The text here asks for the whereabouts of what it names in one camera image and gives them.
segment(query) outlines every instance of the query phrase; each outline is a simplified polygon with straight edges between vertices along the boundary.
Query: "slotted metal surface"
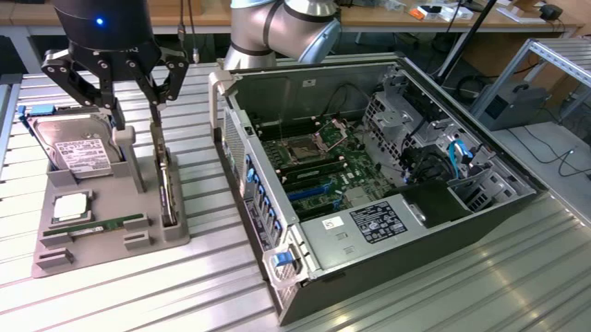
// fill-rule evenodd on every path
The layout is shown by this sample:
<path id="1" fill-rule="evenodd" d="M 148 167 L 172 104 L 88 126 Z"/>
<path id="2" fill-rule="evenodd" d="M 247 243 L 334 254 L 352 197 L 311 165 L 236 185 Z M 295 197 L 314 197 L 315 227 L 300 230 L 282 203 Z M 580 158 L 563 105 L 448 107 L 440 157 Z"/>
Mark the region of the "slotted metal surface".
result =
<path id="1" fill-rule="evenodd" d="M 474 246 L 278 327 L 210 138 L 206 83 L 212 70 L 211 65 L 191 68 L 181 97 L 163 113 L 164 135 L 181 167 L 192 236 L 185 246 L 29 278 L 47 161 L 35 139 L 17 123 L 12 126 L 0 175 L 3 331 L 590 330 L 591 234 L 550 196 Z M 139 132 L 136 152 L 145 155 L 152 150 L 148 108 L 127 84 L 117 84 L 119 97 Z M 43 76 L 25 78 L 21 95 L 27 105 L 49 99 L 73 104 Z"/>
<path id="2" fill-rule="evenodd" d="M 591 87 L 591 41 L 587 39 L 538 39 L 530 50 Z"/>

